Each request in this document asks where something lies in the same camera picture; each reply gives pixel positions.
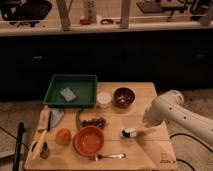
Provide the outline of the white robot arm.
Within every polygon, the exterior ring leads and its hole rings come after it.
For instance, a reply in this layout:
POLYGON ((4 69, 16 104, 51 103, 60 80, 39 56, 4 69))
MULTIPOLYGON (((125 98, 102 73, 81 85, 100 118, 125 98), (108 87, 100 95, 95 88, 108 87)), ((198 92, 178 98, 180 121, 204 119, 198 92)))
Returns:
POLYGON ((142 123, 136 130, 147 130, 164 120, 171 120, 213 146, 213 120, 184 108, 183 103, 183 95, 176 90, 157 96, 145 110, 142 123))

